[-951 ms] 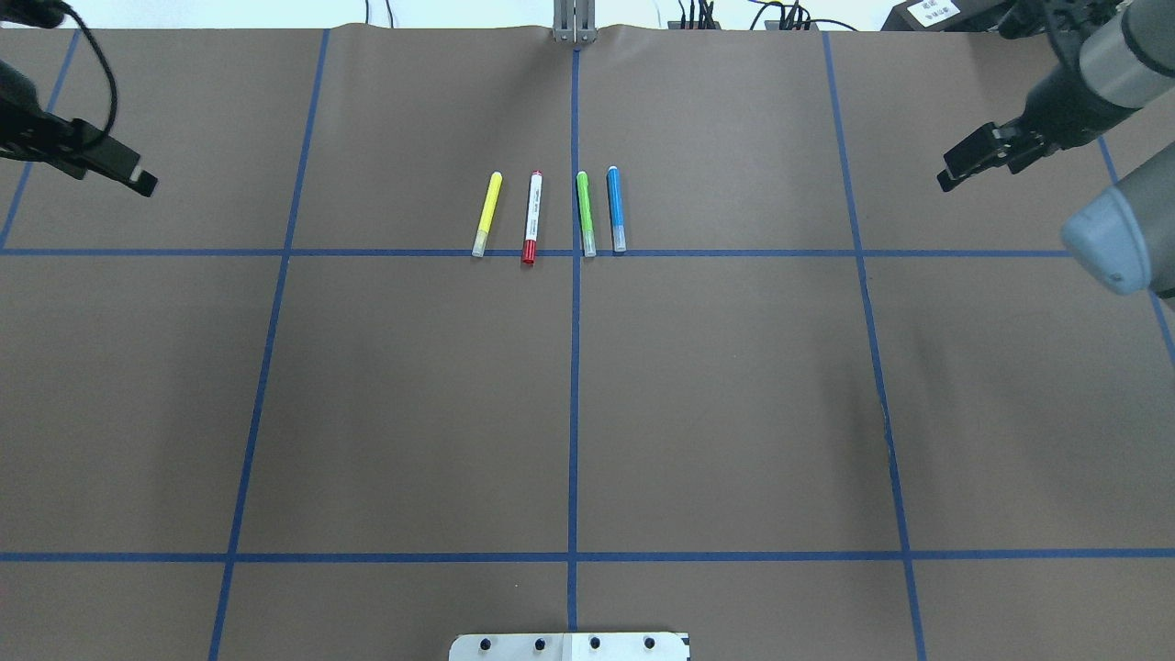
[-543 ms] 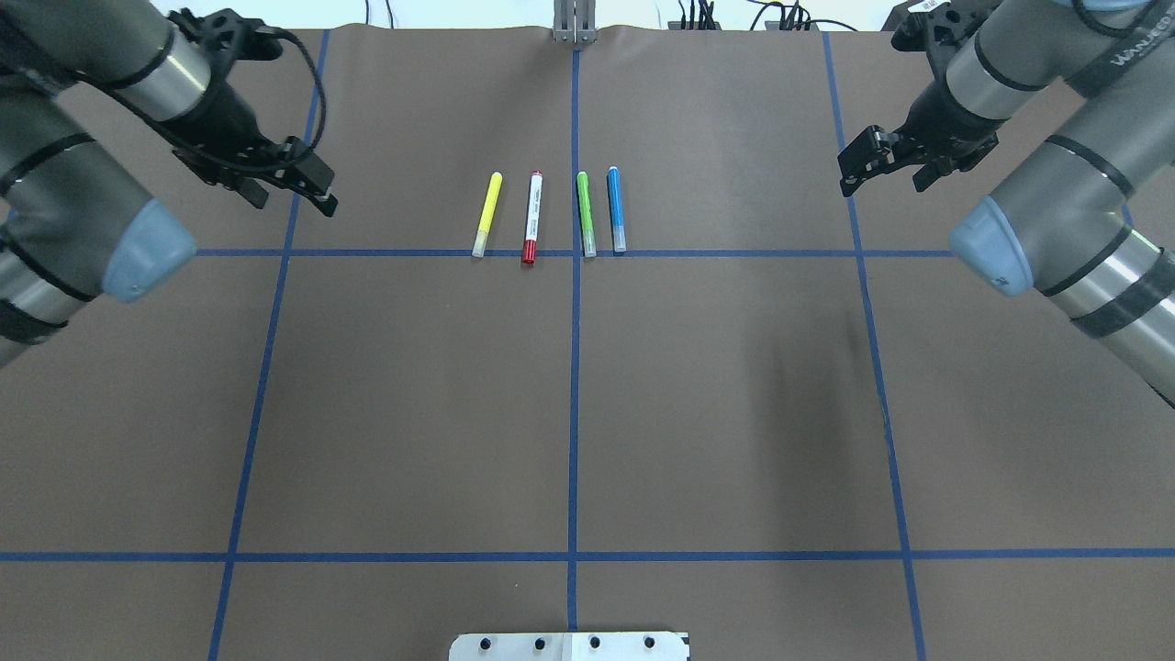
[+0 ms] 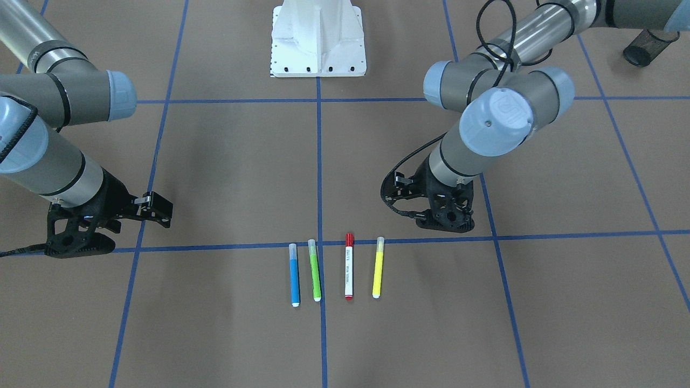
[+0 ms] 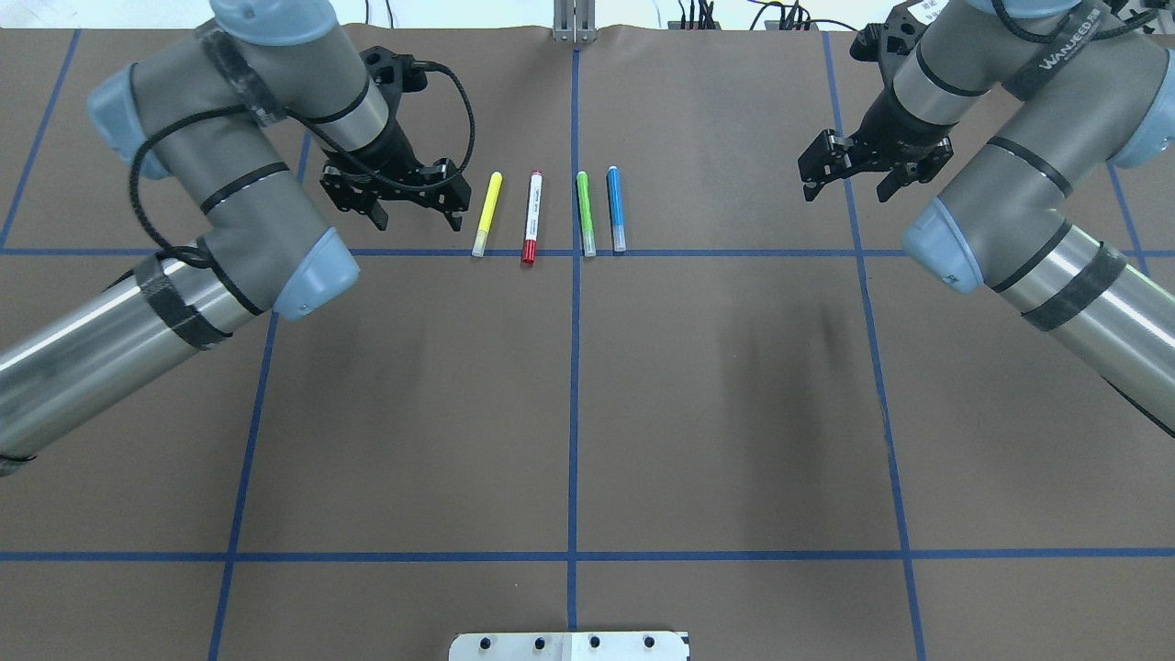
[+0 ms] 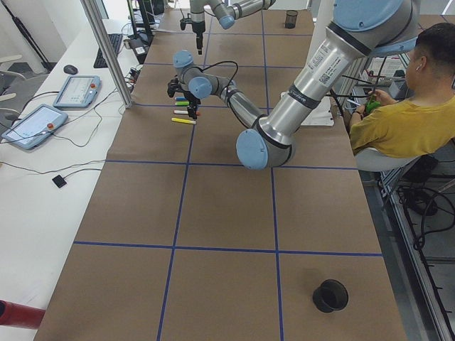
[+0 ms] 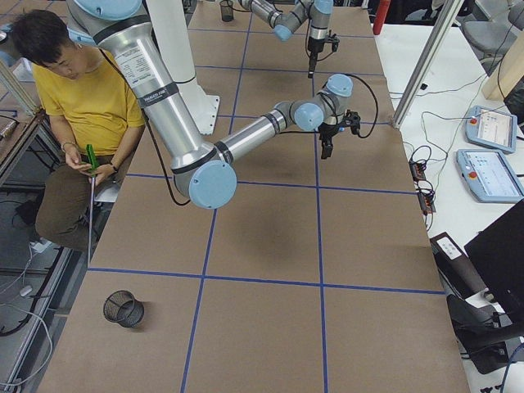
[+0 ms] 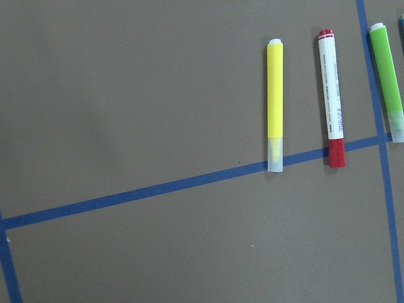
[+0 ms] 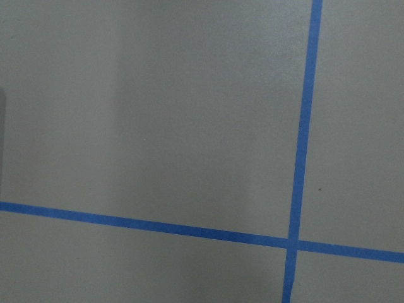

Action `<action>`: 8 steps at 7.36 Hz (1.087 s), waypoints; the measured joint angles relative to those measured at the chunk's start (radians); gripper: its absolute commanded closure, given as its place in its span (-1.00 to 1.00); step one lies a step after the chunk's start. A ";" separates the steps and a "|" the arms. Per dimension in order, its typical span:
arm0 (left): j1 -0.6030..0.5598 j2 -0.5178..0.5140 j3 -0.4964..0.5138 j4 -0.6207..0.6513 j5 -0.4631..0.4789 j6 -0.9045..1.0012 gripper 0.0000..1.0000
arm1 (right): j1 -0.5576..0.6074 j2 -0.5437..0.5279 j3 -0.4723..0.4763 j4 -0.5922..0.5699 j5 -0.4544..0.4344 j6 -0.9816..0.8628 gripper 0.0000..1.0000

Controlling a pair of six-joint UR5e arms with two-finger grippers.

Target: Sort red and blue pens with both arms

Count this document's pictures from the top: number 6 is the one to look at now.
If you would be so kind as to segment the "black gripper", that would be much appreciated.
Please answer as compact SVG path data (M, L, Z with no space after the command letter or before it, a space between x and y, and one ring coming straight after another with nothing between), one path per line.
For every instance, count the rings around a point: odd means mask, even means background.
M332 138L341 130L350 128L350 131L359 136L360 116L356 111L346 111L344 115L334 117L334 123L322 123L318 127L319 139L321 140L321 159L326 160L332 156Z
M321 53L326 44L331 45L331 53L338 50L340 39L330 29L319 29L309 27L306 44L306 52L309 57L308 78L312 79L317 65L319 53Z

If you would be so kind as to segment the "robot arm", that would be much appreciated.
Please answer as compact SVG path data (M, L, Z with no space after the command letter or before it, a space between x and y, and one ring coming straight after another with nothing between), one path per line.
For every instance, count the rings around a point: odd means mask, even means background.
M312 98L279 102L240 131L209 143L219 99L197 83L183 6L178 1L70 1L69 34L108 51L172 157L174 185L196 206L216 209L237 187L233 162L297 126L319 132L322 153L343 128L359 130L350 111L353 83L331 76Z
M246 11L264 20L282 42L286 42L304 23L307 24L305 52L309 59L308 78L316 66L338 50L340 39L329 29L333 1L294 1L290 11L279 11L270 1L238 1Z

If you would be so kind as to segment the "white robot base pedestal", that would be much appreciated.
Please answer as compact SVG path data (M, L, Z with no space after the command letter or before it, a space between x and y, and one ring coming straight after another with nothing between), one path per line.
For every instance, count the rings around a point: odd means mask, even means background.
M215 129L220 98L204 91L197 80L187 22L181 1L147 0L147 12L160 56L203 135Z

